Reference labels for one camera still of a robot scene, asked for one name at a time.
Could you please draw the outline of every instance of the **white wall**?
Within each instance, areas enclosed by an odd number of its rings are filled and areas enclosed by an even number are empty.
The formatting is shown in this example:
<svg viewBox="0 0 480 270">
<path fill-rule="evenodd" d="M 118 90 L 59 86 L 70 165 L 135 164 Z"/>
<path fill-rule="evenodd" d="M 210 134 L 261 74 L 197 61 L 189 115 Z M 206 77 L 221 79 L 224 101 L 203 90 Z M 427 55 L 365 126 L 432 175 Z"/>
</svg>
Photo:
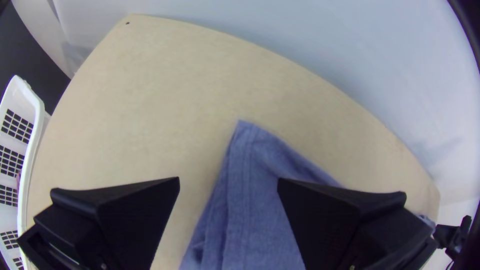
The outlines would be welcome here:
<svg viewBox="0 0 480 270">
<path fill-rule="evenodd" d="M 459 226 L 464 216 L 475 217 L 480 197 L 464 200 L 457 203 L 443 205 L 439 209 L 438 224 Z M 424 270 L 443 270 L 452 260 L 445 254 L 445 249 L 437 249 L 430 260 L 426 263 Z"/>
</svg>

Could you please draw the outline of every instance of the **black plastic part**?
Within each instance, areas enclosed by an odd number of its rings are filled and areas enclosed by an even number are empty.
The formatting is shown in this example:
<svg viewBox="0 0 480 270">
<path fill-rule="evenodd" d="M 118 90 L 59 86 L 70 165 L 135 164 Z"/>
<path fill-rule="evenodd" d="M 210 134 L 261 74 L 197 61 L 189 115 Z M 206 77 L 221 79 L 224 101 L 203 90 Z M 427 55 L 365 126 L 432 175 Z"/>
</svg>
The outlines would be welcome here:
<svg viewBox="0 0 480 270">
<path fill-rule="evenodd" d="M 433 229 L 404 209 L 404 192 L 289 179 L 277 190 L 307 270 L 414 269 L 436 249 Z"/>
<path fill-rule="evenodd" d="M 178 177 L 50 192 L 18 243 L 40 269 L 150 269 L 180 191 Z"/>
<path fill-rule="evenodd" d="M 448 0 L 448 3 L 465 31 L 480 70 L 480 1 Z"/>
</svg>

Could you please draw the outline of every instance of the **light wood tabletop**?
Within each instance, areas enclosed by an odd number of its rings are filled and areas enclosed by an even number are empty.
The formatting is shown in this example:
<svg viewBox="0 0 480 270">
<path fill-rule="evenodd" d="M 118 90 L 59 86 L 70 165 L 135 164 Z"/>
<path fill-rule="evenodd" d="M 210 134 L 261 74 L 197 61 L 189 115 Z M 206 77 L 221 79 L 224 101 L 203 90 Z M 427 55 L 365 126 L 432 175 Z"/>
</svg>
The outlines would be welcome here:
<svg viewBox="0 0 480 270">
<path fill-rule="evenodd" d="M 152 265 L 177 269 L 239 119 L 276 134 L 345 187 L 404 191 L 409 210 L 436 219 L 439 192 L 417 159 L 335 86 L 225 33 L 130 15 L 91 53 L 52 115 L 33 168 L 28 226 L 51 204 L 52 188 L 178 176 Z"/>
</svg>

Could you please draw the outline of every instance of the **blue towel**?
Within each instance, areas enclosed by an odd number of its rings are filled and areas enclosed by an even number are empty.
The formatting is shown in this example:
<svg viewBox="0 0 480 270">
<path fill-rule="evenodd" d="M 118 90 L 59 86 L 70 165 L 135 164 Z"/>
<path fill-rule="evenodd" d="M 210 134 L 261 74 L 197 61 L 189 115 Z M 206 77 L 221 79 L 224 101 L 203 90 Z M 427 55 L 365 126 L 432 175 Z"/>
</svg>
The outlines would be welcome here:
<svg viewBox="0 0 480 270">
<path fill-rule="evenodd" d="M 305 269 L 278 178 L 340 186 L 274 135 L 239 121 L 180 269 Z"/>
</svg>

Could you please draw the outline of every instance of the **white laundry basket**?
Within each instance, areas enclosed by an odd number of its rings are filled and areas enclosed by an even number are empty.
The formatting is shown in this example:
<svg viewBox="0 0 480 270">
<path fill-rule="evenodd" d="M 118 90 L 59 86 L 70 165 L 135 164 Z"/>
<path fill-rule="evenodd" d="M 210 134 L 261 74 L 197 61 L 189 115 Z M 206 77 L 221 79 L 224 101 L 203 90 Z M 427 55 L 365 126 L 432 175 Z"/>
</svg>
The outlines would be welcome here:
<svg viewBox="0 0 480 270">
<path fill-rule="evenodd" d="M 27 230 L 30 178 L 36 152 L 50 115 L 45 112 L 44 103 L 30 85 L 19 76 L 14 76 L 0 103 L 0 120 L 0 183 L 9 187 L 8 190 L 16 191 L 16 175 L 21 172 L 17 198 L 12 196 L 10 200 L 0 200 L 0 206 L 16 208 L 15 229 L 20 236 Z M 14 262 L 13 267 L 10 264 L 8 266 L 11 270 L 29 269 L 25 255 L 18 245 L 15 246 L 17 253 L 21 254 L 23 265 L 19 266 L 17 257 L 5 258 L 7 263 Z"/>
</svg>

